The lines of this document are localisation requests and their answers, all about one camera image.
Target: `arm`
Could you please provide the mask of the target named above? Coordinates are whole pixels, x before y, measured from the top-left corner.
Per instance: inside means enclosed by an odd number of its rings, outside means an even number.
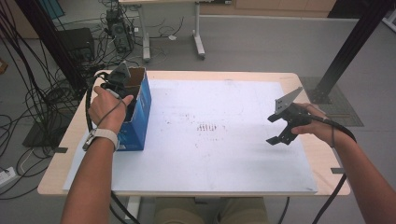
[[[125,106],[132,96],[119,104],[106,90],[95,87],[98,96],[92,101],[89,114],[94,123],[102,119],[98,128],[118,133],[125,118]],[[117,106],[107,116],[105,114]],[[95,138],[87,150],[67,195],[62,223],[107,223],[110,205],[113,143],[107,138]]]
[[[325,117],[312,105],[303,104],[312,115]],[[332,127],[312,121],[293,128],[293,133],[312,133],[332,145]],[[334,130],[334,147],[343,163],[349,184],[366,223],[396,222],[396,192],[376,170],[361,147],[348,135]]]

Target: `metal table leg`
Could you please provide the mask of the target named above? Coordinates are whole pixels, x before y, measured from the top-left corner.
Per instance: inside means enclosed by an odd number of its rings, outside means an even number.
[[[200,5],[199,2],[195,3],[195,30],[192,31],[192,35],[195,40],[195,45],[198,50],[198,55],[204,59],[205,58],[205,50],[202,44],[201,37],[199,35],[199,12],[200,12]]]
[[[146,30],[145,16],[142,6],[141,5],[136,6],[136,9],[137,9],[137,13],[139,14],[140,26],[142,27],[142,33],[143,33],[143,61],[148,63],[150,60],[149,33]]]
[[[393,13],[389,16],[389,18],[382,19],[382,22],[384,22],[394,32],[396,32],[396,25],[394,24],[395,21],[396,21],[396,10],[393,11]]]

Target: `white wristband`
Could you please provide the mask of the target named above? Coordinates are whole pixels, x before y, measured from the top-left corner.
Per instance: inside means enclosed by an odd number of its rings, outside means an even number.
[[[93,139],[95,139],[96,137],[104,137],[112,141],[114,144],[114,151],[116,151],[120,146],[119,139],[113,131],[110,131],[108,129],[92,129],[82,148],[86,151],[88,147],[90,147]]]

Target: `equipment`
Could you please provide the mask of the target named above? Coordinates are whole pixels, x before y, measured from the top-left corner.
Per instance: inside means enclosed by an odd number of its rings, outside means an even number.
[[[94,42],[90,28],[58,31],[59,38],[75,62],[94,60]]]
[[[127,95],[134,96],[134,99],[128,105],[125,121],[131,120],[131,117],[134,114],[134,106],[136,104],[137,94],[140,89],[140,86],[128,87],[130,78],[131,73],[129,72],[126,62],[122,62],[106,77],[107,82],[101,85],[103,89],[114,91],[121,99]]]
[[[117,53],[132,50],[132,38],[129,35],[130,27],[125,24],[118,10],[110,9],[106,12],[107,33],[113,37]]]
[[[284,143],[288,145],[297,137],[297,134],[291,132],[292,128],[311,123],[311,119],[307,117],[308,112],[293,102],[302,90],[303,88],[299,87],[297,90],[276,100],[275,114],[268,117],[268,120],[275,122],[278,119],[283,119],[288,122],[288,126],[286,126],[279,136],[267,139],[269,144],[276,145],[278,143]]]

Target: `hand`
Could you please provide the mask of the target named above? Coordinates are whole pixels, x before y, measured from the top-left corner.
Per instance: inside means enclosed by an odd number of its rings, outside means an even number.
[[[308,113],[310,113],[311,115],[315,115],[315,116],[327,119],[326,115],[323,114],[323,112],[321,112],[321,110],[317,109],[314,105],[307,104],[307,103],[297,104],[297,105],[306,109],[308,111]],[[322,122],[315,121],[315,120],[312,120],[312,122],[310,124],[292,128],[291,132],[294,134],[312,133],[318,139],[326,142],[331,147],[334,147],[333,146],[333,138],[335,138],[335,135],[342,133],[336,129],[333,130],[332,126],[330,126],[328,124],[324,124]]]
[[[100,121],[98,128],[109,129],[114,133],[118,133],[125,119],[126,106],[131,103],[134,97],[128,95],[122,100],[123,103],[120,103],[119,99],[99,86],[95,86],[93,90],[97,93],[97,96],[93,99],[91,107],[88,109],[88,114],[92,121],[96,125]]]

